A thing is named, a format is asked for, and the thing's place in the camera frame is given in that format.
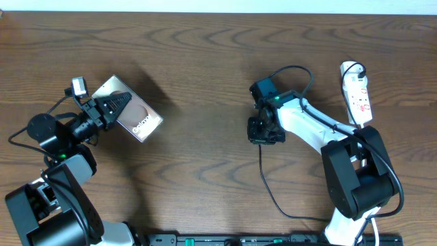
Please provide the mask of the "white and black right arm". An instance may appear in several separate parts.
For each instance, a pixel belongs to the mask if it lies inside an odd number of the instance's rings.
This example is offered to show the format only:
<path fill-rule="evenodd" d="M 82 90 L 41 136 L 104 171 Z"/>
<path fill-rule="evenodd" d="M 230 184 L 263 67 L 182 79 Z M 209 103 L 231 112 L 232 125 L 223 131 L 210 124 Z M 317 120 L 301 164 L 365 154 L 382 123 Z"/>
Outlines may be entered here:
<path fill-rule="evenodd" d="M 324 236 L 330 244 L 358 245 L 363 231 L 394 195 L 399 178 L 379 132 L 341 124 L 312 107 L 301 94 L 280 93 L 270 78 L 249 88 L 258 110 L 248 119 L 252 144 L 274 145 L 286 133 L 299 136 L 322 157 L 328 194 L 335 210 Z"/>

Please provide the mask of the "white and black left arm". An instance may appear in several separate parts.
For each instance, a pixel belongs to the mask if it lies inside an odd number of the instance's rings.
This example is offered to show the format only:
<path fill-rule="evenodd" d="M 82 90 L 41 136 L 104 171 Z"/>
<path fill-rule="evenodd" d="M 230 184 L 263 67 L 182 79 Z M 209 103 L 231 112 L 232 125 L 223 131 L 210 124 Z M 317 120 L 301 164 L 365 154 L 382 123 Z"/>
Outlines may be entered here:
<path fill-rule="evenodd" d="M 96 173 L 89 145 L 114 127 L 131 100 L 129 92 L 74 101 L 81 112 L 37 114 L 24 131 L 39 143 L 46 170 L 5 197 L 23 245 L 148 245 L 126 222 L 104 222 L 81 185 Z"/>

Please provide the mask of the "silver Galaxy smartphone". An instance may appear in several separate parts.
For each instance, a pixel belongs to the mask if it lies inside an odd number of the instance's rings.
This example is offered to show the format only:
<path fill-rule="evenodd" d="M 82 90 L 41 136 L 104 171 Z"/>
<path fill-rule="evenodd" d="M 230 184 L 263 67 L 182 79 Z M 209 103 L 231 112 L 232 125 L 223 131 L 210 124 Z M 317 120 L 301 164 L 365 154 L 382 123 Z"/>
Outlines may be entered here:
<path fill-rule="evenodd" d="M 163 118 L 116 75 L 103 83 L 91 97 L 101 98 L 122 92 L 130 92 L 132 98 L 117 121 L 131 135 L 144 142 L 163 123 Z"/>

